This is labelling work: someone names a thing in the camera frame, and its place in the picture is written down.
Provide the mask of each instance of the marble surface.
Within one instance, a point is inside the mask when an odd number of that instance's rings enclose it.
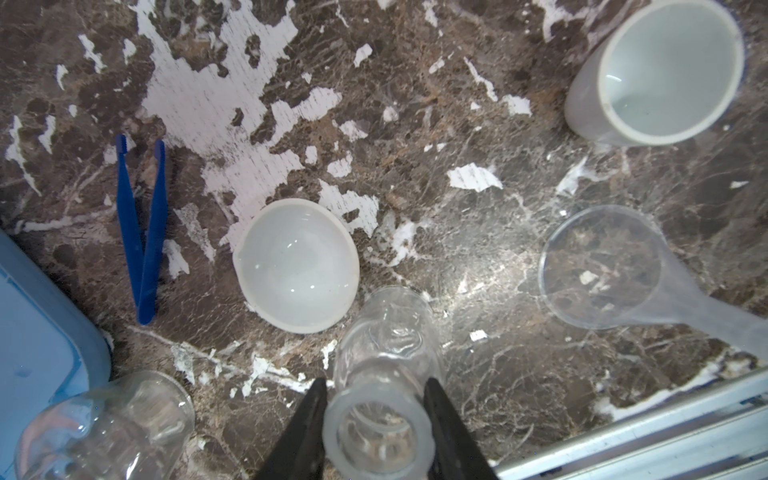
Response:
[[[757,366],[685,326],[571,327],[546,311],[536,272],[561,221],[622,204],[660,224],[703,291],[768,315],[765,3],[726,2],[746,71],[712,128],[614,149],[571,133],[562,107],[639,0],[383,2],[0,3],[0,223],[104,330],[115,376],[159,369],[190,391],[197,430],[174,478],[252,475],[330,374],[325,347],[387,284],[431,300],[446,389],[492,460]],[[141,222],[151,145],[170,145],[149,327],[114,210],[118,132]],[[250,312],[231,262],[248,220],[287,197],[340,217],[361,259],[349,315],[314,335]],[[255,359],[270,370],[254,377]]]

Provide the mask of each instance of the plastic funnel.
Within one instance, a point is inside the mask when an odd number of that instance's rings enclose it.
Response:
[[[581,211],[550,237],[538,285],[560,319],[586,329],[686,323],[768,359],[768,321],[704,295],[643,214]]]

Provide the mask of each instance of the bottle mouth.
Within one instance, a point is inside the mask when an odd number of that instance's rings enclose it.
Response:
[[[342,476],[359,480],[420,480],[435,456],[424,407],[384,382],[350,386],[329,403],[323,444]]]

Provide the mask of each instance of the blue tweezers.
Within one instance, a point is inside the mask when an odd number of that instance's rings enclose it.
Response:
[[[154,182],[152,194],[146,248],[142,247],[134,193],[131,189],[128,169],[125,166],[127,153],[125,135],[115,137],[114,146],[118,151],[118,219],[125,259],[128,263],[128,276],[131,278],[138,322],[141,325],[147,325],[154,317],[157,278],[160,275],[160,261],[163,259],[165,221],[168,217],[168,200],[165,192],[165,144],[162,140],[154,143],[157,179]]]

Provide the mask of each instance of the glass bottle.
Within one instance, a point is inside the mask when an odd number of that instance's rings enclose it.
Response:
[[[424,477],[435,455],[422,405],[429,377],[445,381],[429,304],[401,286],[375,291],[339,344],[337,394],[323,423],[326,454],[342,476]]]
[[[136,372],[43,410],[16,447],[19,480],[165,480],[194,429],[184,388]]]

